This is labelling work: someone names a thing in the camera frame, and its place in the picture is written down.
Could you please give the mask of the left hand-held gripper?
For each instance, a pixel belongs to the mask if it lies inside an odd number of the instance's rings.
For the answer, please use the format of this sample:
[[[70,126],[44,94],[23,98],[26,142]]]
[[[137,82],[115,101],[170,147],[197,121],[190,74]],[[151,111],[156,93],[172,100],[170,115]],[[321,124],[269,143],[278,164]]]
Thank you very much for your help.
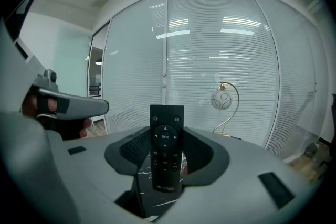
[[[43,112],[38,116],[58,120],[86,119],[105,115],[109,102],[103,99],[85,98],[58,92],[53,79],[56,73],[46,69],[20,39],[12,39],[0,19],[0,112],[18,112],[31,88],[48,99],[56,99],[56,112]]]

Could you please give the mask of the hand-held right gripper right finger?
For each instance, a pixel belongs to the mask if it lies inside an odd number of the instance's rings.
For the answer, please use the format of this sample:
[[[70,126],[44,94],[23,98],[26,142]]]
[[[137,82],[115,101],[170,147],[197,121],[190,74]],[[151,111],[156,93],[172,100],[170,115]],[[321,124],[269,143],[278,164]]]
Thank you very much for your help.
[[[317,191],[301,174],[256,144],[193,131],[225,147],[229,166],[211,185],[186,187],[156,224],[288,224]],[[270,172],[294,195],[281,209],[258,178]]]

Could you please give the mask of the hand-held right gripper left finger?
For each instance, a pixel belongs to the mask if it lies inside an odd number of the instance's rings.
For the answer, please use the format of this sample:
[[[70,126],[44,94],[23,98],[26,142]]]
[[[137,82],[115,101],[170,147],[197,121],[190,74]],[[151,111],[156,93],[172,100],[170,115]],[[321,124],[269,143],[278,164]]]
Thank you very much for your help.
[[[116,204],[137,167],[118,173],[104,157],[111,143],[144,132],[63,141],[34,119],[0,112],[0,159],[19,192],[52,224],[148,224]]]

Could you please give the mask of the black remote control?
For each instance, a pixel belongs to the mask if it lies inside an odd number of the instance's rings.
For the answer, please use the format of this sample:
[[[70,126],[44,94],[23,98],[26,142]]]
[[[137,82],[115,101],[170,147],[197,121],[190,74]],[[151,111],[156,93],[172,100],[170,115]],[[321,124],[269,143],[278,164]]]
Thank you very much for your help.
[[[181,189],[183,127],[182,105],[150,105],[151,175],[157,191],[177,193]]]

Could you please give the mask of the person's left hand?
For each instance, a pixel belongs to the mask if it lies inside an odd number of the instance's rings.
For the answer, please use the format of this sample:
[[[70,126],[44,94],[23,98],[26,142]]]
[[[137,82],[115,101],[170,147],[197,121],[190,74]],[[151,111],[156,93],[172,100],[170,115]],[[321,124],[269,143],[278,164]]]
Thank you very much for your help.
[[[40,114],[39,108],[43,108],[43,112],[53,114],[57,111],[57,100],[40,98],[33,94],[28,94],[21,107],[21,112],[24,116],[37,120],[46,130],[51,130],[59,133],[63,140],[73,140],[85,138],[87,129],[91,127],[90,119],[78,120],[54,120],[47,117],[38,117]]]

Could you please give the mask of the round black marble table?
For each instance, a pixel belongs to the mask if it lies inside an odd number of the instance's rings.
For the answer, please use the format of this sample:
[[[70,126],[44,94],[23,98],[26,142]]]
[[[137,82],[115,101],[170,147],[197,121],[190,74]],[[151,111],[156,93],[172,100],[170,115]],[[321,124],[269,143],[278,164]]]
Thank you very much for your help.
[[[134,177],[131,189],[125,191],[115,200],[115,203],[142,219],[156,222],[182,195],[182,182],[186,175],[187,161],[186,157],[182,155],[179,190],[175,193],[162,193],[153,189],[151,157],[148,155]]]

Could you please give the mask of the gold lamp with globe shade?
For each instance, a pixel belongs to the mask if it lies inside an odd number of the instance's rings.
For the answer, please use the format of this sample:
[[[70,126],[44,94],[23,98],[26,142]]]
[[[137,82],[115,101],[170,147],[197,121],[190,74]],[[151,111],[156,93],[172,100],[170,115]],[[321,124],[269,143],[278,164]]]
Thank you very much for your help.
[[[237,104],[236,104],[236,108],[234,109],[233,113],[231,114],[231,116],[229,116],[227,119],[225,119],[221,124],[215,126],[212,130],[213,133],[215,133],[215,131],[219,128],[222,127],[222,131],[221,131],[221,135],[224,134],[224,129],[226,127],[226,125],[231,121],[231,119],[236,115],[239,106],[240,106],[240,94],[238,89],[230,82],[227,81],[221,81],[219,83],[218,88],[213,92],[213,94],[211,95],[210,101],[211,101],[211,105],[213,108],[217,109],[217,110],[228,110],[233,103],[233,95],[231,94],[231,92],[229,91],[229,89],[227,88],[227,86],[231,86],[234,91],[236,92],[237,95]]]

